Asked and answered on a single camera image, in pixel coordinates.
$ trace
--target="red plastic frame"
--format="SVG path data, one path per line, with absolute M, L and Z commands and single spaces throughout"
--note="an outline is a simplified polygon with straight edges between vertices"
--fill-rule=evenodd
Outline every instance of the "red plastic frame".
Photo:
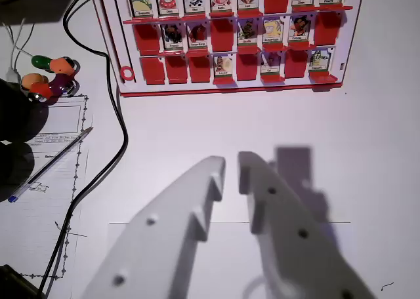
M 249 91 L 282 91 L 291 89 L 312 89 L 314 92 L 329 91 L 332 88 L 340 88 L 343 83 L 327 85 L 293 85 L 293 86 L 273 86 L 273 87 L 246 87 L 246 88 L 227 88 L 227 89 L 202 89 L 202 90 L 174 90 L 159 92 L 121 92 L 122 97 L 147 97 L 147 96 L 172 96 L 180 94 L 228 94 Z

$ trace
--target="name label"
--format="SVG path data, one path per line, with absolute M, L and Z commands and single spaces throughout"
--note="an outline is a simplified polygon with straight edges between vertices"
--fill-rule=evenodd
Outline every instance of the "name label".
M 182 43 L 169 43 L 170 48 L 182 48 Z
M 280 38 L 266 38 L 264 39 L 264 42 L 273 42 L 273 41 L 279 41 Z
M 205 46 L 206 46 L 205 42 L 196 42 L 196 43 L 191 44 L 192 48 L 194 48 L 194 47 L 205 47 Z

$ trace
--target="white table surface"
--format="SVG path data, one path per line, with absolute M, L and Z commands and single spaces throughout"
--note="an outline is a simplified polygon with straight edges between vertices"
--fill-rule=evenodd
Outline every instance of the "white table surface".
M 79 298 L 105 256 L 110 222 L 128 222 L 194 163 L 226 158 L 224 199 L 213 222 L 246 222 L 236 156 L 275 160 L 278 147 L 308 147 L 312 187 L 324 193 L 329 219 L 354 226 L 356 271 L 378 298 L 416 298 L 420 275 L 420 13 L 418 0 L 363 0 L 344 86 L 311 90 L 121 98 L 129 147 L 114 171 L 82 202 L 77 243 Z M 22 38 L 29 33 L 25 25 Z M 70 22 L 84 44 L 105 50 L 93 4 Z M 9 62 L 0 28 L 0 77 Z M 77 80 L 94 108 L 87 179 L 114 156 L 122 134 L 106 90 L 104 59 L 75 45 L 61 22 L 37 24 L 26 50 L 81 64 Z M 18 61 L 21 75 L 34 72 Z M 394 282 L 381 292 L 381 287 Z

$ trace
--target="blue pen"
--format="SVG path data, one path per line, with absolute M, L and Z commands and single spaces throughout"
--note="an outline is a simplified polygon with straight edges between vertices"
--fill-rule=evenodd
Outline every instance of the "blue pen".
M 60 151 L 55 157 L 51 158 L 51 160 L 43 165 L 42 168 L 38 170 L 35 175 L 30 178 L 28 181 L 23 183 L 16 191 L 13 192 L 12 196 L 8 198 L 8 201 L 13 203 L 18 200 L 18 198 L 31 187 L 31 185 L 36 182 L 43 174 L 45 174 L 60 158 L 62 158 L 65 154 L 67 154 L 78 142 L 82 141 L 91 131 L 93 130 L 92 127 L 85 129 L 78 137 L 76 137 L 70 144 L 68 144 L 62 151 Z

